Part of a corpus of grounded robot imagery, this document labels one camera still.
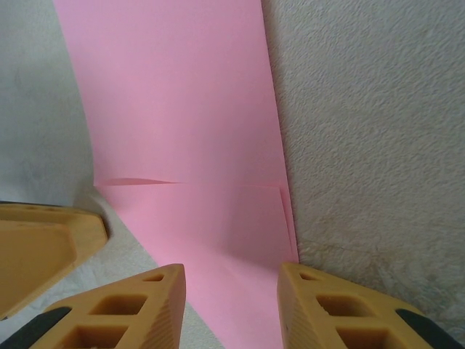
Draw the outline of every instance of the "yellow plastic part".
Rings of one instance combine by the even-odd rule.
[[[431,348],[395,312],[418,309],[304,265],[282,265],[278,302],[285,349]]]
[[[185,274],[167,265],[61,300],[70,307],[31,349],[179,347],[185,306]]]
[[[101,249],[97,214],[27,204],[0,205],[0,319],[18,312]]]

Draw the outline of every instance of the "pink paper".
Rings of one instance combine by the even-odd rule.
[[[54,2],[89,125],[95,184],[157,262],[185,260],[187,298],[227,348],[279,348],[280,340],[260,344],[278,325],[264,310],[275,310],[276,297],[250,286],[274,294],[278,265],[297,261],[260,0]],[[141,190],[155,196],[143,207],[134,202]],[[246,215],[235,197],[268,220]],[[143,214],[159,207],[163,227]],[[234,225],[216,222],[218,214]],[[229,240],[234,248],[224,249]],[[270,258],[257,263],[255,254]],[[218,269],[203,272],[209,263]],[[237,282],[213,277],[225,270]],[[222,292],[208,293],[215,287]],[[222,303],[218,294],[235,304],[221,319],[209,309]],[[250,312],[256,329],[240,325]]]
[[[99,188],[226,348],[281,348],[276,270],[293,260],[279,190],[236,185]]]

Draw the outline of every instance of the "white fluffy surface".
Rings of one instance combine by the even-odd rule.
[[[301,260],[410,302],[465,344],[465,3],[264,0]],[[153,268],[92,190],[50,0],[0,0],[0,199],[107,216],[108,245],[8,321]],[[182,348],[221,346],[190,308]]]

